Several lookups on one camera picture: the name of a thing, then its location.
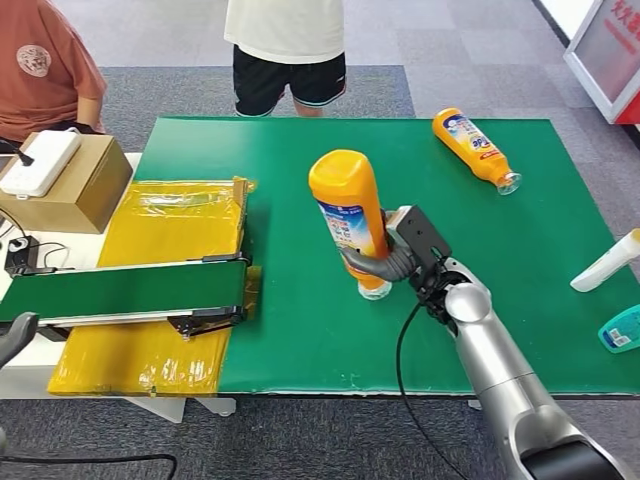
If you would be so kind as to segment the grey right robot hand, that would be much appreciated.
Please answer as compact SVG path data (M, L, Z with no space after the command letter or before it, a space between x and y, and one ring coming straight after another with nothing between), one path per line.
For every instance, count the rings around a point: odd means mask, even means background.
M340 253L354 269L392 283L408 279L418 268L411 250L401 246L394 245L386 258L365 256L352 247L342 247Z

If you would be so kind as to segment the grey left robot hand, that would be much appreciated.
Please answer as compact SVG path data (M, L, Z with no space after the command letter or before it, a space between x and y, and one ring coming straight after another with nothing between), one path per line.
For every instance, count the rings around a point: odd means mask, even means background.
M24 312L16 317L9 330L1 336L1 368L23 350L33 340L38 329L39 316Z

